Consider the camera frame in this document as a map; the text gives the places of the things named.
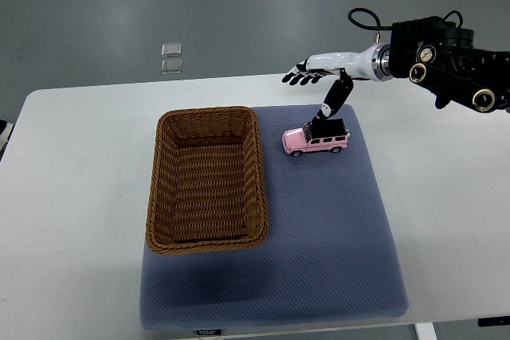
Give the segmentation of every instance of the white table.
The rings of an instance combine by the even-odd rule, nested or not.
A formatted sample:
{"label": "white table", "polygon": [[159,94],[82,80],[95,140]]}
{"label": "white table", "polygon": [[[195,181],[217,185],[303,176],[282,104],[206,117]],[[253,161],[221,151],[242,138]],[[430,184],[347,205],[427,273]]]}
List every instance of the white table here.
{"label": "white table", "polygon": [[[139,283],[155,126],[171,109],[320,104],[332,79],[282,75],[37,91],[0,162],[0,338],[143,337]],[[407,80],[361,82],[358,116],[410,306],[318,330],[510,313],[510,115]],[[174,337],[191,332],[175,331]]]}

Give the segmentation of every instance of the toy car roof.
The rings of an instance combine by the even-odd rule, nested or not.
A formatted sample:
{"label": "toy car roof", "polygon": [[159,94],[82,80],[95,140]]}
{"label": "toy car roof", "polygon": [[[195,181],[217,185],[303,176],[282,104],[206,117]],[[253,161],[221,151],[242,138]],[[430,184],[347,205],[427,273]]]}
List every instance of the toy car roof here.
{"label": "toy car roof", "polygon": [[343,119],[327,119],[319,123],[308,123],[310,132],[314,139],[322,139],[324,137],[336,137],[337,135],[346,135],[345,124]]}

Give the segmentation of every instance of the mat label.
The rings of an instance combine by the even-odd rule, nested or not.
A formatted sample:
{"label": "mat label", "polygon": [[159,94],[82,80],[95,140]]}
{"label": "mat label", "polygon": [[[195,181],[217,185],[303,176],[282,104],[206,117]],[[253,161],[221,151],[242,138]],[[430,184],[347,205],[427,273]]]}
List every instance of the mat label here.
{"label": "mat label", "polygon": [[222,330],[197,330],[197,336],[221,336]]}

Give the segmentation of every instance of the gray floor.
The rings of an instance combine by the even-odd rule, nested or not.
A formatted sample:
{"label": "gray floor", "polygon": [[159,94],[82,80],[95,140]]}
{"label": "gray floor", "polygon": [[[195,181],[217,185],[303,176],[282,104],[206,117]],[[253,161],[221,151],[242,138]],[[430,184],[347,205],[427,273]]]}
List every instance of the gray floor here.
{"label": "gray floor", "polygon": [[[383,24],[460,10],[465,27],[476,32],[477,48],[509,50],[509,5],[510,0],[0,0],[0,119],[14,122],[26,96],[42,88],[286,72],[314,53],[361,51],[372,36],[347,20],[357,6],[373,9]],[[161,44],[170,41],[182,42],[183,71],[162,75]],[[475,321],[436,328],[440,340],[510,337],[506,327],[481,329]],[[416,338],[412,326],[287,337]]]}

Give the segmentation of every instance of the black cable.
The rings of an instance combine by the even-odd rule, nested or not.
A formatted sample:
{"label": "black cable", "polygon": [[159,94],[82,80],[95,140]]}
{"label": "black cable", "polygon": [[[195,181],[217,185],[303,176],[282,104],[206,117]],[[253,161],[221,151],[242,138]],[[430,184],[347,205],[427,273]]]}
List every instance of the black cable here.
{"label": "black cable", "polygon": [[[359,21],[354,20],[352,17],[352,14],[355,12],[364,12],[365,14],[369,14],[372,16],[375,20],[375,25],[364,25],[361,24]],[[379,20],[379,17],[375,14],[374,11],[369,10],[368,8],[353,8],[351,11],[349,11],[349,14],[347,16],[349,21],[354,24],[356,27],[359,27],[361,29],[368,29],[369,31],[389,31],[391,30],[390,25],[381,25],[381,21]]]}
{"label": "black cable", "polygon": [[459,18],[459,25],[457,26],[457,28],[461,28],[462,23],[464,22],[464,19],[462,19],[462,15],[461,15],[461,13],[459,11],[456,11],[456,10],[451,11],[449,14],[447,14],[443,18],[443,21],[446,21],[446,19],[449,18],[450,16],[452,16],[453,14],[456,14],[457,17]]}

